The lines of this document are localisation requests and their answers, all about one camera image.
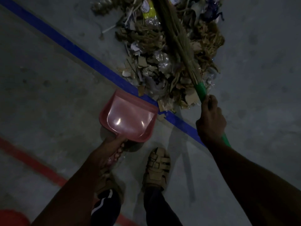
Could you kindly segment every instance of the gray floor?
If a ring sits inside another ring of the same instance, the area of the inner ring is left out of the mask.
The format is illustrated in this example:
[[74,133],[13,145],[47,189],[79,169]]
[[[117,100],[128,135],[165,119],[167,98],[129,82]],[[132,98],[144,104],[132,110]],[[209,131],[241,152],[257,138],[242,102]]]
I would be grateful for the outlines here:
[[[111,26],[118,11],[95,18],[91,0],[17,1],[112,70],[123,63],[123,45],[113,31],[100,41],[96,24]],[[233,148],[301,189],[298,6],[300,0],[225,0],[226,44],[216,57],[222,73],[212,93]],[[0,134],[68,178],[108,135],[98,114],[116,87],[1,6],[0,17],[6,29],[0,31]],[[194,125],[200,112],[178,115]],[[159,121],[152,138],[114,170],[125,188],[126,217],[145,225],[141,181],[158,145],[171,153],[165,198],[184,225],[250,225],[207,149]],[[33,220],[58,187],[9,156],[0,159],[0,207]]]

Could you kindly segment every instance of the blue floor tape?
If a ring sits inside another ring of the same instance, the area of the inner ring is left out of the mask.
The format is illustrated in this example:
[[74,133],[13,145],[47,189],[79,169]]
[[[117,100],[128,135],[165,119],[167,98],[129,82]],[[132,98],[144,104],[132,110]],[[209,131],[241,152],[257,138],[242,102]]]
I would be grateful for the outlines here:
[[[62,46],[64,49],[66,49],[68,52],[79,58],[81,61],[83,61],[85,64],[92,67],[94,70],[99,72],[101,75],[112,81],[114,84],[116,84],[118,87],[120,87],[122,90],[138,96],[138,90],[136,87],[132,86],[129,82],[127,82],[125,79],[123,79],[121,76],[107,68],[105,65],[103,65],[100,61],[89,55],[84,50],[80,49],[77,45],[72,43],[70,40],[68,40],[66,37],[58,33],[56,30],[54,30],[51,26],[46,24],[44,21],[40,20],[24,8],[22,8],[20,5],[15,3],[12,0],[0,0],[0,4],[6,7],[9,11],[16,14],[18,17],[29,23],[31,26],[35,27],[37,30],[51,38],[54,42],[56,42],[58,45]],[[158,103],[150,98],[147,95],[144,95],[142,97],[143,100],[158,106]],[[169,121],[171,124],[176,126],[178,129],[198,141],[200,144],[204,145],[202,141],[200,140],[200,137],[198,136],[197,130],[194,129],[192,126],[187,124],[185,121],[177,117],[172,112],[168,111],[165,112],[166,114],[166,120]]]

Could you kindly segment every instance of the dark pants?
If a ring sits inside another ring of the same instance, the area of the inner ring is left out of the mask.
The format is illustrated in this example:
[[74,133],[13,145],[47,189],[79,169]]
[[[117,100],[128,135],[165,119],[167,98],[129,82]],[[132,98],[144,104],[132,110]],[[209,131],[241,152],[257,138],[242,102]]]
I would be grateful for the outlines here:
[[[99,194],[98,198],[100,201],[95,204],[92,211],[91,226],[113,226],[121,209],[118,193],[115,190],[106,190]],[[146,188],[144,208],[148,226],[182,226],[159,188]]]

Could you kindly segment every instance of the person's right arm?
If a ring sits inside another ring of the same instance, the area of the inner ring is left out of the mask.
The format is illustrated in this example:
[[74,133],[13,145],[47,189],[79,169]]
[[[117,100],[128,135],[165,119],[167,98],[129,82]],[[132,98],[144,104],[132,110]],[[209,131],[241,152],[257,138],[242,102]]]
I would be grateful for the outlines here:
[[301,225],[301,191],[221,140],[226,120],[215,96],[202,103],[197,130],[252,225]]

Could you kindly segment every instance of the sandal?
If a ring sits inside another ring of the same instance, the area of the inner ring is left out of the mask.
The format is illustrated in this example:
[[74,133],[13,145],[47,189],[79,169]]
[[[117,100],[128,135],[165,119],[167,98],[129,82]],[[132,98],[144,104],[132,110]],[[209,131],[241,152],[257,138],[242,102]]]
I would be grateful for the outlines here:
[[143,176],[143,188],[158,186],[165,190],[170,171],[170,155],[161,147],[155,148],[149,155],[146,171]]
[[95,188],[95,193],[97,196],[103,191],[114,189],[119,195],[121,204],[123,204],[123,192],[121,188],[116,183],[113,174],[110,172],[108,168],[103,168],[99,172],[99,177],[97,179],[97,184]]

